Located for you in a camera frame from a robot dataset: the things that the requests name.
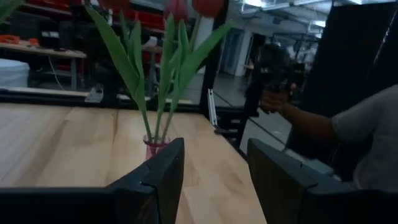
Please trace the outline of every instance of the cable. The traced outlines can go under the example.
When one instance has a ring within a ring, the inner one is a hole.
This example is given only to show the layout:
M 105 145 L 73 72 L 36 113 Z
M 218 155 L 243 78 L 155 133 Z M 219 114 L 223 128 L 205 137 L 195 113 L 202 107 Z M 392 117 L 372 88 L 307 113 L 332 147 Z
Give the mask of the cable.
M 380 47 L 379 47 L 379 49 L 377 50 L 376 56 L 375 56 L 375 58 L 374 58 L 374 60 L 373 60 L 372 68 L 371 68 L 371 69 L 368 71 L 368 73 L 366 74 L 365 80 L 368 80 L 369 75 L 370 75 L 370 73 L 371 73 L 371 70 L 376 66 L 376 63 L 377 63 L 378 60 L 379 60 L 379 56 L 380 56 L 381 50 L 384 48 L 384 45 L 385 45 L 386 40 L 387 40 L 387 38 L 388 38 L 388 35 L 389 35 L 389 33 L 390 33 L 390 28 L 392 27 L 392 24 L 394 23 L 395 18 L 396 18 L 397 13 L 398 13 L 398 1 L 396 1 L 396 4 L 397 4 L 397 7 L 395 8 L 395 10 L 394 10 L 393 13 L 392 13 L 392 17 L 391 17 L 389 26 L 388 26 L 388 28 L 387 28 L 387 30 L 386 30 L 386 33 L 384 34 L 383 39 L 381 40 Z
M 52 66 L 52 62 L 51 62 L 51 58 L 50 58 L 50 57 L 49 57 L 49 62 L 50 62 L 50 66 L 51 66 L 52 72 L 54 73 L 55 80 L 57 81 L 57 83 L 58 83 L 58 85 L 61 87 L 61 89 L 62 89 L 62 90 L 65 90 L 65 89 L 62 87 L 61 83 L 58 81 L 57 73 L 55 72 L 54 66 Z

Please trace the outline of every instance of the ceiling light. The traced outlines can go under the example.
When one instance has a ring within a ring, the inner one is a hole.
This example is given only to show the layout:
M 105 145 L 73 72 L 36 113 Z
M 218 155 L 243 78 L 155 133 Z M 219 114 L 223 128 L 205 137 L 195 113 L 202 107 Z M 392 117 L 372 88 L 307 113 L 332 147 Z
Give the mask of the ceiling light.
M 255 6 L 255 7 L 265 7 L 266 3 L 263 2 L 262 0 L 244 0 L 245 4 L 248 4 L 250 6 Z
M 325 27 L 326 26 L 326 21 L 312 21 L 312 24 L 320 27 Z

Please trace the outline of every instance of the person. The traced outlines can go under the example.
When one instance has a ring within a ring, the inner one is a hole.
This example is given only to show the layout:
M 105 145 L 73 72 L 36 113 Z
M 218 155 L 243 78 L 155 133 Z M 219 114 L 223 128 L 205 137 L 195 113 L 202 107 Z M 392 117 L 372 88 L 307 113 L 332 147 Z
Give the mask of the person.
M 356 166 L 353 183 L 359 189 L 398 192 L 398 85 L 332 118 L 300 110 L 288 103 L 288 95 L 264 90 L 260 108 L 280 113 L 302 134 L 318 141 L 351 143 L 372 135 L 371 150 Z

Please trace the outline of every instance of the tulip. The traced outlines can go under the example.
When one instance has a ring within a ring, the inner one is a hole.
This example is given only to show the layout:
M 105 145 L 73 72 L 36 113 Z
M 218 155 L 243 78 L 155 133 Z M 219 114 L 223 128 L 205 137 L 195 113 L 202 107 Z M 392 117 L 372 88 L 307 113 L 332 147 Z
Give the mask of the tulip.
M 224 0 L 192 0 L 192 6 L 200 15 L 215 18 L 224 6 Z
M 174 23 L 188 20 L 188 9 L 184 0 L 169 0 L 164 8 L 164 17 L 168 18 L 170 14 L 174 16 Z
M 130 0 L 98 0 L 101 7 L 105 9 L 128 9 Z

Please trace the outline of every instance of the gray t-shirt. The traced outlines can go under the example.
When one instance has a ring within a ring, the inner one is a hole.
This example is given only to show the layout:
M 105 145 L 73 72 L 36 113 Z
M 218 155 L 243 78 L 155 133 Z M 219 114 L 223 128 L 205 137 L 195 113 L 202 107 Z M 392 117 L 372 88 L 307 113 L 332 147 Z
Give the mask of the gray t-shirt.
M 369 97 L 331 120 L 342 142 L 358 142 L 373 135 L 370 152 L 354 172 L 357 188 L 398 192 L 398 85 Z

